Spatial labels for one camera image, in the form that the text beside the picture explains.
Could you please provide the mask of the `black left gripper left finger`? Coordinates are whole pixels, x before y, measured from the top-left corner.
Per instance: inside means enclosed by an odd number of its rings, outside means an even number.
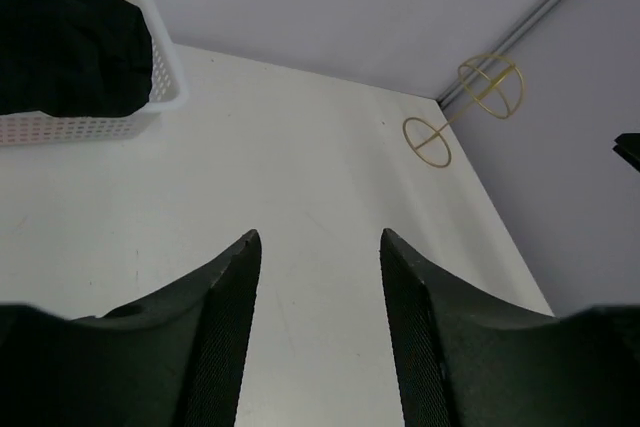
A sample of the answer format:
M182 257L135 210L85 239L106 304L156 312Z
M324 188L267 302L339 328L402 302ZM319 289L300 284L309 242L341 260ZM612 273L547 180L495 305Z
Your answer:
M249 231L101 317L1 308L5 426L231 426L261 269Z

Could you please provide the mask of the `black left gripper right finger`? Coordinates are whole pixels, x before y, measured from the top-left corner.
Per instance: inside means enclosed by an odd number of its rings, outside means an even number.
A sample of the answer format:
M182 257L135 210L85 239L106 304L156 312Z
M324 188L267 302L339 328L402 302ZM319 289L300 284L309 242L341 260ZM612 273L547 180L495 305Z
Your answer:
M639 309L553 317L504 301L384 230L380 263L408 426L635 426Z

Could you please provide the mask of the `black bucket hat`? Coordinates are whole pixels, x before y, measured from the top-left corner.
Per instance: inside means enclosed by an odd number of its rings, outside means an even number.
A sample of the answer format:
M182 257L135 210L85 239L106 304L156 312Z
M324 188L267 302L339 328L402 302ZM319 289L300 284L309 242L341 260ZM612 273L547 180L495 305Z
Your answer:
M1 112L126 117L152 89L152 38L127 0L1 0Z

